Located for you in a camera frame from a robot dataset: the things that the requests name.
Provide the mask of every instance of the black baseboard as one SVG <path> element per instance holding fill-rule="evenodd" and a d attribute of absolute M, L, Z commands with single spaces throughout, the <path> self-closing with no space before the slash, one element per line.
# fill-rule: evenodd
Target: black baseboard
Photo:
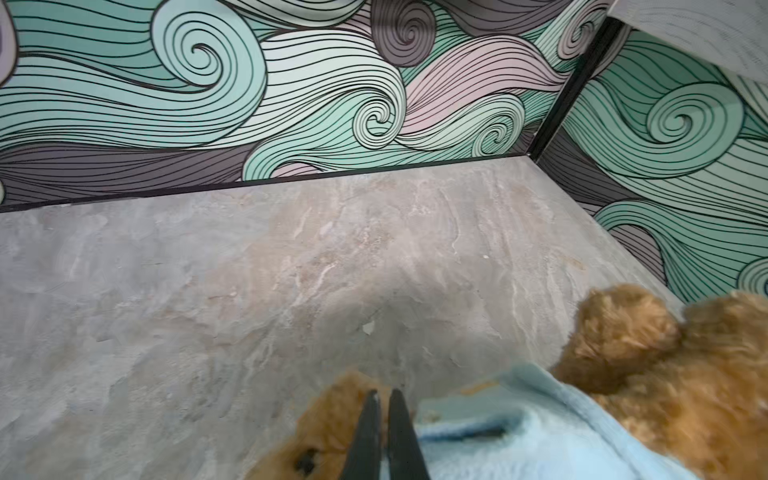
<path fill-rule="evenodd" d="M 438 165 L 462 164 L 465 162 L 492 160 L 494 158 L 504 158 L 509 156 L 515 156 L 515 154 L 507 153 L 507 154 L 501 154 L 501 155 L 488 155 L 486 157 L 470 157 L 470 158 L 459 158 L 456 160 L 423 162 L 420 164 L 393 165 L 391 167 L 372 167 L 372 168 L 360 168 L 360 169 L 353 169 L 353 170 L 338 170 L 338 171 L 322 172 L 320 174 L 296 175 L 294 177 L 265 178 L 263 180 L 237 181 L 237 182 L 228 182 L 225 184 L 193 185 L 190 187 L 161 188 L 156 190 L 126 192 L 122 194 L 94 195 L 90 197 L 81 197 L 81 198 L 62 198 L 60 200 L 46 200 L 42 202 L 28 202 L 28 203 L 20 203 L 20 204 L 0 205 L 0 214 L 4 212 L 15 212 L 20 210 L 30 210 L 30 209 L 39 208 L 39 207 L 47 207 L 50 205 L 93 204 L 93 203 L 112 201 L 112 200 L 124 200 L 128 198 L 162 197 L 164 195 L 188 194 L 193 192 L 204 192 L 208 190 L 225 190 L 228 188 L 252 187 L 255 185 L 282 184 L 286 182 L 295 182 L 300 180 L 304 181 L 304 180 L 316 180 L 320 178 L 346 177 L 348 175 L 374 174 L 377 172 L 406 170 L 409 168 L 436 167 Z"/>
<path fill-rule="evenodd" d="M 624 23 L 621 20 L 610 17 L 606 18 L 602 25 L 600 25 L 598 32 L 587 46 L 587 50 L 579 58 L 576 68 L 568 81 L 565 82 L 565 87 L 563 87 L 557 100 L 554 101 L 549 114 L 544 119 L 541 128 L 538 129 L 531 145 L 528 147 L 527 155 L 531 160 L 538 163 L 538 159 L 544 153 L 544 150 L 555 134 L 557 134 L 560 125 L 565 120 L 565 116 L 568 115 L 571 107 L 573 107 L 581 90 L 592 77 L 595 68 L 598 67 L 608 49 L 611 48 L 623 27 Z"/>

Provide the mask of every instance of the light blue dog jacket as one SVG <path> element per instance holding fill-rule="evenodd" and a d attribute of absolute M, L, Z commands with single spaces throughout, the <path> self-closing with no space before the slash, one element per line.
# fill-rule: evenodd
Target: light blue dog jacket
<path fill-rule="evenodd" d="M 426 400 L 414 428 L 432 480 L 695 480 L 597 403 L 526 364 L 472 396 Z M 389 480 L 386 463 L 382 478 Z"/>

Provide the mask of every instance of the curly fur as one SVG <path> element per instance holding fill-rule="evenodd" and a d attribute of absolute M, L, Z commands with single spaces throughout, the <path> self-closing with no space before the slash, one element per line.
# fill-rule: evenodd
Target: curly fur
<path fill-rule="evenodd" d="M 684 316 L 678 324 L 639 286 L 593 290 L 551 372 L 592 396 L 649 449 L 700 477 L 765 480 L 768 300 L 736 292 L 691 306 Z M 382 392 L 386 412 L 389 389 L 358 372 L 340 377 L 246 480 L 336 480 L 371 389 Z M 308 454 L 315 467 L 306 475 L 297 462 Z"/>
<path fill-rule="evenodd" d="M 341 375 L 296 423 L 296 433 L 269 452 L 247 473 L 245 480 L 337 480 L 352 444 L 362 404 L 371 390 L 378 390 L 386 432 L 392 390 L 360 372 Z M 298 461 L 310 454 L 315 468 L 304 475 Z"/>
<path fill-rule="evenodd" d="M 623 309 L 624 304 L 615 303 L 616 307 Z M 635 320 L 645 318 L 642 310 L 632 312 L 626 318 L 638 314 Z M 672 329 L 662 326 L 656 343 L 638 343 L 637 362 L 627 368 L 629 375 L 624 379 L 612 376 L 610 385 L 597 384 L 596 390 L 590 390 L 579 383 L 589 374 L 583 371 L 576 374 L 574 384 L 593 394 L 649 449 L 672 455 L 700 477 L 765 480 L 768 300 L 736 292 L 691 306 L 684 316 L 686 322 L 678 327 L 679 339 Z M 621 328 L 621 324 L 612 327 Z M 570 343 L 581 343 L 583 338 L 578 330 Z M 611 344 L 606 336 L 587 340 L 588 350 L 598 352 L 609 364 L 614 363 L 614 349 L 607 348 Z M 677 346 L 671 349 L 670 344 Z M 575 350 L 566 348 L 554 371 L 570 372 L 563 364 L 572 362 L 584 365 L 574 354 Z M 568 375 L 560 380 L 571 382 Z"/>

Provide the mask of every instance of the wall mural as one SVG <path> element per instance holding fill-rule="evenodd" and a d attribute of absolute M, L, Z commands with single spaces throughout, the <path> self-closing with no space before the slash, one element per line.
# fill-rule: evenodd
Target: wall mural
<path fill-rule="evenodd" d="M 4 205 L 503 154 L 608 4 L 0 3 Z"/>
<path fill-rule="evenodd" d="M 539 166 L 682 300 L 768 295 L 768 85 L 622 42 Z"/>

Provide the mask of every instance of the stone floor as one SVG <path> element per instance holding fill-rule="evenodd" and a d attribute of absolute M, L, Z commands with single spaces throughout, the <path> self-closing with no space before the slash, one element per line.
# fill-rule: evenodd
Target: stone floor
<path fill-rule="evenodd" d="M 547 365 L 624 281 L 679 308 L 525 157 L 0 214 L 0 478 L 239 478 L 344 369 Z"/>

